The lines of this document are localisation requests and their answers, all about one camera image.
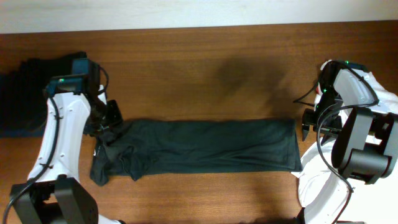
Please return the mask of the dark green Nike t-shirt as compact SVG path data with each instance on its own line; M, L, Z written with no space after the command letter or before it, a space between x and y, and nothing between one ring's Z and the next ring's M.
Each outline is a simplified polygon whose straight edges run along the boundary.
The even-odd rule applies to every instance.
M302 171L294 120L138 119L97 137L90 179L267 171Z

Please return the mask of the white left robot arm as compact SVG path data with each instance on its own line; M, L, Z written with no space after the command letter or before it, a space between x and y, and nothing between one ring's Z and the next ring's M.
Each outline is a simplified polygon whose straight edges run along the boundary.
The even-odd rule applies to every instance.
M106 74L99 64L79 58L70 75L50 79L39 155L27 181L12 186L3 223L11 210L22 223L114 223L100 215L79 180L83 135L97 137L123 121L116 101L106 97L107 86L100 83Z

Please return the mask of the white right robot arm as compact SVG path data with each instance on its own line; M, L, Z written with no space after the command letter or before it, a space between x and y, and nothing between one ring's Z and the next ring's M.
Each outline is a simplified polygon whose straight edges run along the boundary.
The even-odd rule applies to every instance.
M397 96L364 66L328 60L313 86L315 101L302 116L302 135L316 133L302 157L307 170L320 158L327 180L296 223L341 223L354 193L351 180L373 185L397 168Z

